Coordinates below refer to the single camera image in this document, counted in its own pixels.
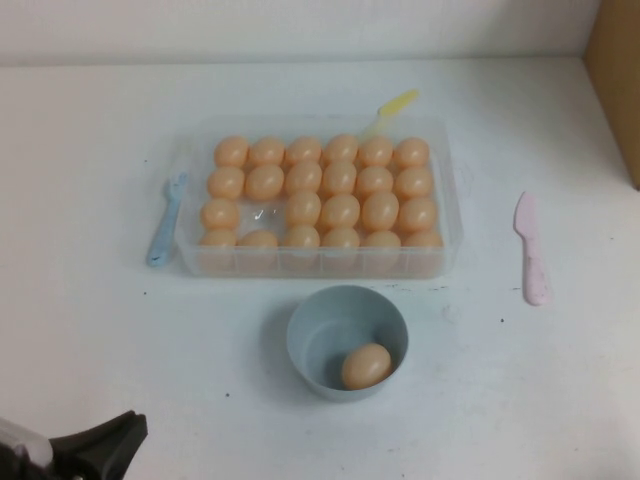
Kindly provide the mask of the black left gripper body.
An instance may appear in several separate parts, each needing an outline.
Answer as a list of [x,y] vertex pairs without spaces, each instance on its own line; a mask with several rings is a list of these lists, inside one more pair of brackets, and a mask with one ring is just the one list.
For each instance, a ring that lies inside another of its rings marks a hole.
[[85,431],[29,444],[30,479],[119,479],[116,460],[120,432]]

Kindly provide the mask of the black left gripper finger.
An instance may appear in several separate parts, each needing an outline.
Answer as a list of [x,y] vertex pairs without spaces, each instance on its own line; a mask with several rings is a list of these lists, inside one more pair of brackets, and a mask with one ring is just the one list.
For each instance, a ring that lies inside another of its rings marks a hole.
[[93,429],[87,461],[93,473],[126,473],[148,435],[143,414],[128,411]]

